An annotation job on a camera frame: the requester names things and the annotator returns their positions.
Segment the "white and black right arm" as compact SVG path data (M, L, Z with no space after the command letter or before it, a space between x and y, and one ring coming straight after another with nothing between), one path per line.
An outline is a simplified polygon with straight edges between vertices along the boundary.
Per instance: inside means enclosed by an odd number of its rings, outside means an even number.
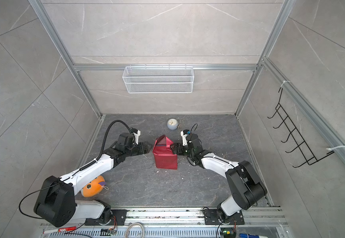
M192 143L170 146L176 155L186 156L193 166L211 170L227 179L231 195L217 206L217 217L227 224L241 218L242 210L248 210L266 196L267 189L250 162L233 162L204 150Z

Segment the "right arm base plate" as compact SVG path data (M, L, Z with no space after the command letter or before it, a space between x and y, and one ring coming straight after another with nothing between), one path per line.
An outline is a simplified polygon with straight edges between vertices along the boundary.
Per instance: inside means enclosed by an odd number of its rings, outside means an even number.
M202 209L204 221L206 225L220 225L220 224L236 224L244 225L244 216L242 211L228 216L221 209L209 209L207 207Z

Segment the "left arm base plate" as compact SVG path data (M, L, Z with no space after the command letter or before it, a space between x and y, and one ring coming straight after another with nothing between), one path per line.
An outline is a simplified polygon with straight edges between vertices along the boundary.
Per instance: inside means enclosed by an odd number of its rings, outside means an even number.
M104 222L101 222L101 226L123 226L125 224L127 215L127 210L125 209L115 209L110 210L109 213L105 215Z

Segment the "dark red wrapping paper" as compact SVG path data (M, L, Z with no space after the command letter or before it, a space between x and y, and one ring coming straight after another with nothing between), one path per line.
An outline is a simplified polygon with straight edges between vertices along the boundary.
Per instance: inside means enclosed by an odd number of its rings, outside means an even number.
M172 144L173 142L165 135L156 139L152 151L156 168L177 170L177 155L170 148Z

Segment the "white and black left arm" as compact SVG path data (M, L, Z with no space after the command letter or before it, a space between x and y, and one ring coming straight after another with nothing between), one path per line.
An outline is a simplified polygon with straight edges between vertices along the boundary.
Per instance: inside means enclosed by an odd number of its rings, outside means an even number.
M110 129L116 123L124 125L126 132L108 148L105 147ZM89 224L105 226L114 220L111 206L101 200L80 201L76 195L82 192L101 174L124 162L127 157L148 154L152 144L140 142L141 132L121 120L114 120L107 127L100 152L84 166L60 177L50 176L44 180L34 205L32 219L46 220L60 228L70 221L84 219Z

